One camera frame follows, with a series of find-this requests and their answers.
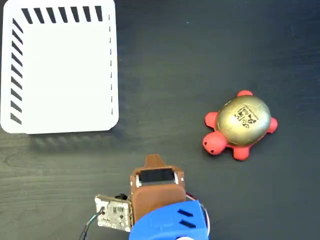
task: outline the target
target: white tray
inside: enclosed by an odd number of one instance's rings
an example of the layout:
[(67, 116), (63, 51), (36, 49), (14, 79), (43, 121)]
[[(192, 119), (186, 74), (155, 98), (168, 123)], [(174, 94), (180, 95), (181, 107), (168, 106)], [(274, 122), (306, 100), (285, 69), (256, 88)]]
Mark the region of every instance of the white tray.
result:
[(8, 0), (2, 32), (6, 132), (107, 131), (117, 124), (113, 0)]

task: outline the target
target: turtle head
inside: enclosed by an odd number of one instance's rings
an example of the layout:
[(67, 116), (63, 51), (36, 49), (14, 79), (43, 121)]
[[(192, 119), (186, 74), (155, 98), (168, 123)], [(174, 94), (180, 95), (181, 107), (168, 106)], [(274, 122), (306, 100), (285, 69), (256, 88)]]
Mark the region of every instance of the turtle head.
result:
[(220, 154), (226, 148), (227, 144), (228, 141), (226, 137), (219, 131), (207, 134), (202, 140), (204, 149), (211, 155)]

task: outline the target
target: wire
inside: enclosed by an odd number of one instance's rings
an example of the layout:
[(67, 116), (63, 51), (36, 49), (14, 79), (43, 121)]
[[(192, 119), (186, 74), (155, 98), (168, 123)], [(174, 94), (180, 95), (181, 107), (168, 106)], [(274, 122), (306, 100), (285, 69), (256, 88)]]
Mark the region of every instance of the wire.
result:
[(101, 209), (100, 209), (97, 213), (95, 213), (95, 214), (89, 219), (89, 221), (85, 224), (84, 229), (83, 229), (82, 232), (81, 232), (81, 235), (80, 235), (80, 237), (79, 237), (79, 240), (86, 240), (86, 237), (87, 237), (87, 233), (88, 233), (90, 224), (91, 224), (95, 219), (97, 219), (97, 217), (98, 217), (99, 215), (101, 215), (101, 214), (104, 213), (104, 209), (105, 209), (104, 207), (101, 207)]
[[(192, 196), (191, 194), (189, 193), (186, 193), (186, 197), (192, 201), (196, 201), (198, 199), (196, 199), (194, 196)], [(208, 214), (208, 211), (207, 209), (205, 208), (205, 206), (200, 202), (202, 208), (203, 208), (203, 211), (204, 211), (204, 214), (205, 214), (205, 220), (206, 220), (206, 228), (207, 228), (207, 235), (209, 236), (210, 234), (210, 218), (209, 218), (209, 214)]]

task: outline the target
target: red turtle toy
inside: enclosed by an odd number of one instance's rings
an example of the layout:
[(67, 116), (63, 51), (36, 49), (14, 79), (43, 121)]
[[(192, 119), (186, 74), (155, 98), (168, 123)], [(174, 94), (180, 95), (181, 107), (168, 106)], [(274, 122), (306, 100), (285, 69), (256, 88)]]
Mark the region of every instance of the red turtle toy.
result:
[(214, 129), (203, 138), (204, 149), (218, 155), (226, 147), (232, 148), (233, 157), (239, 161), (246, 160), (250, 148), (278, 127), (267, 105), (248, 90), (240, 91), (218, 112), (209, 112), (204, 121)]

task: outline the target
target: dark wooden table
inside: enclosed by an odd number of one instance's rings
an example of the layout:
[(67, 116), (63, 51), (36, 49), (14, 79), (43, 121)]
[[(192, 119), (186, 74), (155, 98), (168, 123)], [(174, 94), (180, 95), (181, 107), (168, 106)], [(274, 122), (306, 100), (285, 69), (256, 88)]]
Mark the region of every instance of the dark wooden table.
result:
[[(128, 193), (150, 153), (185, 171), (211, 240), (320, 235), (320, 2), (119, 0), (120, 120), (109, 132), (0, 132), (0, 238), (77, 240), (96, 194)], [(242, 90), (279, 128), (245, 162), (201, 146), (204, 116)], [(126, 240), (98, 228), (91, 240)]]

